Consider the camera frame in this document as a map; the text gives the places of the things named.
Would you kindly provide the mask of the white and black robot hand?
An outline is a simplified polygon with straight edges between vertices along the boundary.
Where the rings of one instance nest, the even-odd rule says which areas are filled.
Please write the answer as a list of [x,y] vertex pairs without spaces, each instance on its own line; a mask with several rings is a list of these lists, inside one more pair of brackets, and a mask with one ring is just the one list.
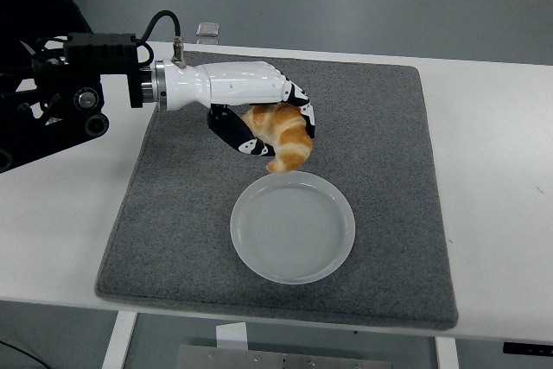
[[153,70],[152,88],[162,110],[176,111],[191,103],[204,105],[208,109],[208,128],[241,153],[273,156],[275,151],[231,110],[233,106],[293,105],[307,122],[308,135],[315,136],[314,109],[308,96],[278,69],[264,61],[222,62],[180,68],[171,61],[160,60]]

